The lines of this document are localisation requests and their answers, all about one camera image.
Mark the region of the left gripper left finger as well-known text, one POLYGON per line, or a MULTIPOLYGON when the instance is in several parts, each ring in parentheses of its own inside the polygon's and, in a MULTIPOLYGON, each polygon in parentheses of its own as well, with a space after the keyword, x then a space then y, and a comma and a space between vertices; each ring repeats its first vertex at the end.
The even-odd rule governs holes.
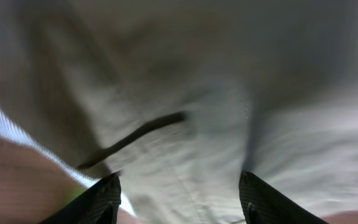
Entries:
POLYGON ((121 184, 110 174, 40 224, 116 224, 121 184))

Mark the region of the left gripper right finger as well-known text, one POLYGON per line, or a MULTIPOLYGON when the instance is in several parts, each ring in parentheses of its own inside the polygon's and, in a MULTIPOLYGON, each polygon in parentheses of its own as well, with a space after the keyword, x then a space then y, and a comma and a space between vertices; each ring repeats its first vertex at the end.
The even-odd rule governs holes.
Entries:
POLYGON ((239 198, 248 224, 328 224, 251 172, 241 173, 239 198))

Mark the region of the khaki green shorts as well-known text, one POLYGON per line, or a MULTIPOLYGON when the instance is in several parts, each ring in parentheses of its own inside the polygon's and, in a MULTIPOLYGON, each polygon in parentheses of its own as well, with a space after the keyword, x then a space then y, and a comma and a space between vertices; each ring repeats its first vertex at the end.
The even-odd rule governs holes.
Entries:
POLYGON ((358 214, 358 1, 0 1, 0 137, 142 223, 358 214))

